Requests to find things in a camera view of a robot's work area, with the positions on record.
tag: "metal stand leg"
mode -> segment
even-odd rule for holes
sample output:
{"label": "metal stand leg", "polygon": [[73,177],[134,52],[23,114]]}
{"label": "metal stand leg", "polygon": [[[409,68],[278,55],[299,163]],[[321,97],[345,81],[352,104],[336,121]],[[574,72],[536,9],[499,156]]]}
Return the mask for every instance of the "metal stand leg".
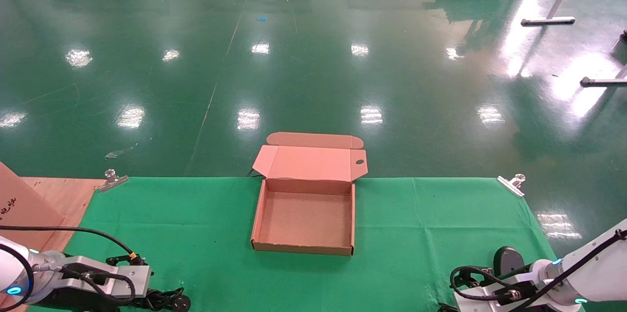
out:
{"label": "metal stand leg", "polygon": [[590,79],[584,77],[580,84],[582,87],[627,87],[627,65],[616,75],[614,79]]}
{"label": "metal stand leg", "polygon": [[549,13],[544,19],[540,20],[526,20],[523,19],[520,24],[524,26],[529,25],[543,25],[543,24],[573,24],[575,23],[574,17],[555,17],[555,13],[557,12],[558,7],[562,4],[564,0],[555,0],[551,9],[549,9]]}

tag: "green tablecloth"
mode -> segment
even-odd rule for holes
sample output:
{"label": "green tablecloth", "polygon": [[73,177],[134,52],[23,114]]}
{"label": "green tablecloth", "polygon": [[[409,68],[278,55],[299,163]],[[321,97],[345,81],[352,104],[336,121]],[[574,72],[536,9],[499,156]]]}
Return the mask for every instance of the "green tablecloth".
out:
{"label": "green tablecloth", "polygon": [[[504,245],[554,259],[522,198],[494,178],[357,181],[353,257],[256,252],[259,178],[131,178],[96,193],[81,223],[146,258],[151,288],[185,287],[192,312],[434,312],[450,271],[492,265]],[[76,233],[65,250],[103,260],[114,243]]]}

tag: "black wire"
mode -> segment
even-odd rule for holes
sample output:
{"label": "black wire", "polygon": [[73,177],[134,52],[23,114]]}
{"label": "black wire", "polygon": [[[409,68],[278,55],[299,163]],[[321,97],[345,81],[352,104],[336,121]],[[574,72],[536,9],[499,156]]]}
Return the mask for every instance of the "black wire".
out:
{"label": "black wire", "polygon": [[251,176],[253,174],[253,171],[255,171],[255,169],[250,169],[250,171],[248,172],[246,177],[260,177],[260,176],[263,176],[262,174],[254,174],[253,176]]}
{"label": "black wire", "polygon": [[447,305],[446,303],[437,303],[439,305],[439,309],[437,312],[459,312],[459,310],[451,305]]}
{"label": "black wire", "polygon": [[103,238],[109,239],[116,243],[116,245],[123,248],[129,255],[134,255],[132,249],[128,248],[127,245],[122,243],[117,238],[114,238],[110,234],[106,234],[105,232],[87,229],[85,227],[68,227],[68,226],[13,226],[13,225],[0,225],[0,230],[14,230],[14,231],[77,231],[77,232],[88,232],[90,234],[95,234],[98,236],[102,236]]}
{"label": "black wire", "polygon": [[33,268],[28,263],[28,261],[22,256],[22,254],[20,254],[18,251],[12,249],[11,247],[7,245],[3,245],[2,243],[0,243],[0,249],[4,250],[4,252],[7,252],[8,254],[11,254],[15,259],[20,261],[20,263],[22,263],[22,266],[24,267],[24,270],[26,270],[26,276],[28,277],[28,287],[26,288],[26,293],[24,294],[24,296],[22,296],[22,299],[20,299],[20,301],[14,303],[13,305],[9,307],[0,308],[0,312],[7,312],[21,305],[24,305],[27,299],[31,297],[31,294],[33,293],[33,284],[34,284],[35,278],[33,275]]}
{"label": "black wire", "polygon": [[133,301],[133,306],[151,311],[160,311],[164,308],[171,311],[174,306],[174,301],[182,295],[183,288],[164,292],[148,289],[146,297],[135,299],[135,301]]}
{"label": "black wire", "polygon": [[510,312],[521,312],[525,308],[529,307],[529,305],[531,305],[531,303],[536,302],[537,299],[539,299],[542,296],[544,296],[544,294],[546,294],[551,289],[553,289],[553,287],[555,287],[559,283],[562,283],[562,281],[564,281],[564,279],[568,278],[577,269],[581,268],[585,263],[590,261],[596,255],[600,254],[603,250],[605,250],[610,245],[612,245],[612,243],[616,243],[616,242],[618,242],[620,240],[625,240],[625,238],[627,238],[627,231],[623,232],[620,229],[616,230],[616,234],[614,234],[614,236],[612,236],[611,238],[605,240],[603,243],[598,245],[595,249],[591,250],[588,254],[586,254],[586,256],[584,256],[584,258],[578,260],[578,262],[575,263],[572,267],[567,269],[562,274],[559,274],[557,276],[557,278],[553,279],[553,281],[548,283],[544,288],[542,288],[540,291],[536,292],[536,294],[531,296],[529,299],[527,299],[527,301],[525,301],[524,303],[521,303],[519,306],[516,306],[515,308],[510,310]]}
{"label": "black wire", "polygon": [[[96,293],[98,295],[102,296],[104,299],[106,299],[107,301],[110,301],[114,305],[117,305],[117,306],[129,305],[135,299],[135,285],[133,284],[133,281],[127,276],[123,276],[119,274],[112,274],[109,272],[79,273],[74,270],[68,269],[66,267],[61,268],[60,271],[63,274],[69,275],[71,278],[79,279],[81,281],[86,282],[89,286],[91,286],[92,288],[94,288],[94,290],[96,290]],[[113,296],[108,295],[100,288],[100,286],[94,283],[92,278],[88,278],[87,274],[91,274],[92,277],[102,276],[104,278],[124,281],[125,283],[128,284],[128,288],[130,289],[130,298],[114,298]]]}
{"label": "black wire", "polygon": [[486,280],[492,281],[494,283],[499,283],[500,285],[510,290],[520,290],[520,288],[514,285],[509,285],[508,283],[502,281],[501,279],[493,276],[492,274],[488,272],[484,272],[483,270],[477,267],[473,267],[472,265],[463,265],[461,267],[457,267],[453,269],[453,271],[451,272],[450,281],[451,281],[451,288],[464,299],[472,299],[476,301],[497,301],[498,299],[502,298],[504,295],[503,296],[502,295],[475,296],[475,295],[470,295],[470,294],[464,294],[463,292],[459,290],[457,285],[455,285],[455,273],[459,272],[460,270],[469,270],[472,273],[481,274]]}

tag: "floor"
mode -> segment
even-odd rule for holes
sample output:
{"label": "floor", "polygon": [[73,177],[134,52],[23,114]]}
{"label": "floor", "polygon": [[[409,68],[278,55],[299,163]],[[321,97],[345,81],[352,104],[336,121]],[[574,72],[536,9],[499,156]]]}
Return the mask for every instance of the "floor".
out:
{"label": "floor", "polygon": [[368,176],[525,174],[566,254],[625,218],[627,91],[578,85],[627,63],[625,2],[0,0],[1,159],[246,176],[269,133],[352,134]]}

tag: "box lid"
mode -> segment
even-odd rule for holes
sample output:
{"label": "box lid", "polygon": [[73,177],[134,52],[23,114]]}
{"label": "box lid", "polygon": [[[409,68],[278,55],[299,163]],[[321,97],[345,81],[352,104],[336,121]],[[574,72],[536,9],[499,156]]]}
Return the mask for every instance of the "box lid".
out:
{"label": "box lid", "polygon": [[253,165],[266,178],[352,182],[368,172],[354,136],[277,132],[266,140]]}

